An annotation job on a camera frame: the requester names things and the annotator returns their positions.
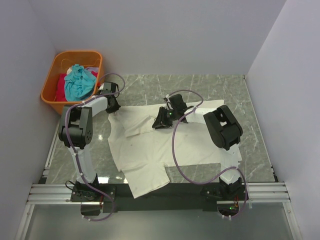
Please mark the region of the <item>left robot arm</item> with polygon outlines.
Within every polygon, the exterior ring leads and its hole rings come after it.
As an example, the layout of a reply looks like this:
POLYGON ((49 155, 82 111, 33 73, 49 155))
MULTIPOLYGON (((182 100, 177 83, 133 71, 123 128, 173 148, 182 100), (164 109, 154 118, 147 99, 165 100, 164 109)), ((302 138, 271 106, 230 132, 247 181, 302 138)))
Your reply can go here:
POLYGON ((58 138, 68 148, 75 165, 75 192, 94 192, 99 187, 98 175, 90 155, 93 117, 103 111, 114 113, 119 110, 119 93, 118 84, 106 82, 90 99, 63 108, 58 138))

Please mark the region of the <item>white t shirt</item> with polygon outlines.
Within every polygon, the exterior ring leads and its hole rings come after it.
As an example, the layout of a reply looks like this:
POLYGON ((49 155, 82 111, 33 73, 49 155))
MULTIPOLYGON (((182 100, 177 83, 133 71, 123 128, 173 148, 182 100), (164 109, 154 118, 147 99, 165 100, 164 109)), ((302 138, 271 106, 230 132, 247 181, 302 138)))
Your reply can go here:
MULTIPOLYGON (((223 100, 205 101, 202 108, 216 108, 223 100)), ((124 106, 111 113, 110 151, 118 171, 123 172, 134 198, 160 189, 170 182, 166 167, 174 167, 173 128, 154 129, 160 104, 124 106)), ((175 135, 179 166, 221 163, 226 156, 214 145, 203 124, 180 123, 175 135)), ((238 162, 242 160, 236 151, 238 162)))

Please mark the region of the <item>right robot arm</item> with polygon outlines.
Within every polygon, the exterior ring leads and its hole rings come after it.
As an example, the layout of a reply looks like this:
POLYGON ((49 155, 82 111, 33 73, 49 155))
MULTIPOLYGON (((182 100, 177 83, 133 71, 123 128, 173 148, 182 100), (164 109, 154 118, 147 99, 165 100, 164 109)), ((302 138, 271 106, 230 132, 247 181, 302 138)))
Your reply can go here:
POLYGON ((236 151, 239 149, 243 129, 230 108, 225 105, 219 105, 214 108, 203 108, 204 98, 197 92, 195 95, 200 97, 200 102, 196 105, 188 106, 178 91, 174 91, 164 98, 165 106, 161 106, 158 115, 154 120, 152 128, 168 129, 173 127, 171 137, 171 152, 174 164, 189 183, 195 185, 205 185, 219 179, 218 192, 215 195, 218 198, 229 198, 236 195, 246 182, 244 174, 239 169, 239 161, 236 151), (205 125, 214 145, 226 156, 220 161, 220 172, 210 180, 197 182, 188 178, 178 164, 175 152, 175 137, 180 123, 202 124, 205 125))

